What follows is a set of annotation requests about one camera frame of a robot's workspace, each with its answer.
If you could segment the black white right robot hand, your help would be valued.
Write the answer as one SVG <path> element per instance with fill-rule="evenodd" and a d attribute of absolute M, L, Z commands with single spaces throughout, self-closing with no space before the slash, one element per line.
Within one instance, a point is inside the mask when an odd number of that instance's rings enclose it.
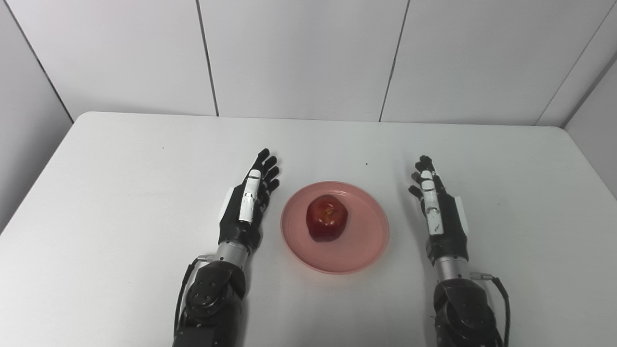
<path fill-rule="evenodd" d="M 434 266 L 443 257 L 468 261 L 469 226 L 460 197 L 447 192 L 430 156 L 421 156 L 415 169 L 411 178 L 416 185 L 408 191 L 419 201 L 426 219 L 429 231 L 426 252 L 430 263 Z"/>

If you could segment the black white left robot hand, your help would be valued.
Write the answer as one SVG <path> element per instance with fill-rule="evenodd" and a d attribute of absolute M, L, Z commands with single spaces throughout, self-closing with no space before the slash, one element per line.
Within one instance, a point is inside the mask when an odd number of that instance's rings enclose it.
<path fill-rule="evenodd" d="M 270 203 L 270 196 L 280 186 L 277 179 L 280 168 L 278 159 L 268 148 L 264 148 L 256 157 L 244 180 L 229 191 L 227 203 L 219 222 L 220 236 L 218 243 L 237 242 L 253 253 L 261 242 L 260 227 L 264 214 Z M 253 195 L 248 200 L 252 211 L 251 221 L 241 219 L 241 206 L 245 187 L 253 185 Z"/>

